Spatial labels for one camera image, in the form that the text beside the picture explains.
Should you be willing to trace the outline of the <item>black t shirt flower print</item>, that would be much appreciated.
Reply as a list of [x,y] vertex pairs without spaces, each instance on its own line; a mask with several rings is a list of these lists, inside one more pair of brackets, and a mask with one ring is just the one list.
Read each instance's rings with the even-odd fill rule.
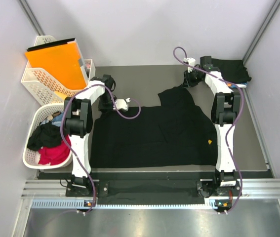
[[101,115],[93,128],[91,167],[215,165],[216,129],[190,92],[178,86],[159,99],[159,106],[131,107],[123,116]]

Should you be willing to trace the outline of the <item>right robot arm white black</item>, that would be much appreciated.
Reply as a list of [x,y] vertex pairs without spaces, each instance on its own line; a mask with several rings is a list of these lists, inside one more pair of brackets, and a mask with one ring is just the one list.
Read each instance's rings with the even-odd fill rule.
[[199,66],[194,58],[184,58],[183,62],[188,66],[184,72],[186,86],[204,81],[214,95],[211,121],[217,133],[218,158],[213,181],[197,182],[198,192],[205,198],[213,194],[223,196],[232,188],[239,188],[238,169],[233,161],[233,140],[234,122],[241,108],[241,95],[223,81],[220,70],[213,66],[210,56],[202,57]]

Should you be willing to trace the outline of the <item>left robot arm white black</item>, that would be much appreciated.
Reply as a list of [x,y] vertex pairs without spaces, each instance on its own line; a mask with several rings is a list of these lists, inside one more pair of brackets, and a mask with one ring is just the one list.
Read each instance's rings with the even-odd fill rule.
[[91,197],[94,194],[94,184],[88,177],[91,173],[88,137],[93,127],[92,104],[100,98],[106,110],[112,109],[113,100],[106,89],[113,91],[115,87],[111,75],[93,77],[85,89],[64,101],[63,127],[69,136],[73,157],[71,180],[66,191],[68,197]]

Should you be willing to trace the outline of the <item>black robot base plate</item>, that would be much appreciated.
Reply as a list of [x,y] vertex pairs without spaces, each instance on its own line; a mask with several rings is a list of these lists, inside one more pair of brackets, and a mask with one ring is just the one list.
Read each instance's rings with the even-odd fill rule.
[[[79,198],[96,197],[97,203],[103,205],[186,205],[204,203],[205,197],[199,194],[197,182],[213,181],[214,173],[95,172],[91,177],[93,196]],[[232,188],[222,197],[237,196],[239,190]]]

